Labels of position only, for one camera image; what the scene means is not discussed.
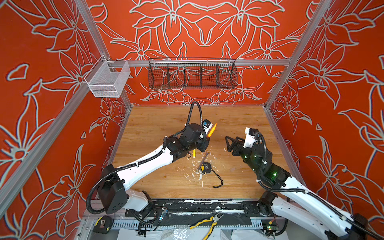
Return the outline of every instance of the yellow handle pliers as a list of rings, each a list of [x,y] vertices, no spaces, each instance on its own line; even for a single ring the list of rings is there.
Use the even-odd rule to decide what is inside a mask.
[[[209,236],[212,234],[212,231],[214,230],[215,226],[217,225],[217,222],[220,220],[220,218],[222,218],[224,216],[224,214],[222,214],[221,212],[217,212],[216,215],[210,217],[210,218],[204,218],[200,221],[198,221],[197,223],[189,226],[190,229],[194,229],[195,227],[199,226],[200,224],[204,223],[204,222],[210,222],[210,221],[213,221],[212,225],[211,225],[211,228],[209,229],[209,232],[208,234],[204,237],[203,240],[207,240],[209,238]]]

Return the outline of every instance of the red floral wallpaper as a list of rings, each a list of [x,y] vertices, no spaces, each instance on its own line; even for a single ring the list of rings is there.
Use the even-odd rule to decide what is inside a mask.
[[[100,55],[73,0],[2,1],[0,15],[1,187]],[[0,220],[0,238],[73,238],[126,113],[121,99],[88,93]]]
[[[307,186],[382,236],[383,13],[333,1],[271,108]]]
[[[318,1],[87,0],[114,60],[156,57],[289,58]],[[151,90],[144,67],[131,68],[126,91],[136,105],[263,104],[283,66],[238,67],[232,90]]]

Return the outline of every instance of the white mesh basket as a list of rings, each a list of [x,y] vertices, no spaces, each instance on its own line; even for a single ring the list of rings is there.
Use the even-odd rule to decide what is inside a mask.
[[[93,70],[95,74],[88,75],[85,81],[95,97],[99,98],[118,98],[131,74],[128,62],[126,61],[120,72],[111,71],[113,68],[108,66],[108,61],[101,57]]]

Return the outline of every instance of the wooden tabletop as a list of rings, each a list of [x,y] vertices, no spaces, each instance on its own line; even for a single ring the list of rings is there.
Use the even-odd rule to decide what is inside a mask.
[[[133,107],[113,165],[125,165],[152,152],[162,144],[164,136],[183,129],[188,112],[189,106]],[[202,112],[203,120],[217,123],[206,161],[212,164],[224,185],[215,189],[213,186],[220,185],[215,174],[201,176],[195,172],[204,156],[196,150],[196,158],[181,158],[159,168],[132,189],[145,190],[151,198],[258,199],[265,190],[256,183],[256,175],[241,157],[232,156],[226,149],[225,136],[244,138],[246,127],[259,129],[273,153],[273,162],[289,171],[262,107],[202,106]],[[200,122],[196,106],[190,122]]]

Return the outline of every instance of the orange marker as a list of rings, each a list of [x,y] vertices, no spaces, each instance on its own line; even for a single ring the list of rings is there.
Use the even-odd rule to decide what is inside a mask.
[[[213,126],[213,128],[211,129],[211,131],[208,133],[207,137],[211,137],[212,133],[213,133],[214,130],[216,129],[216,126],[217,126],[217,123]]]

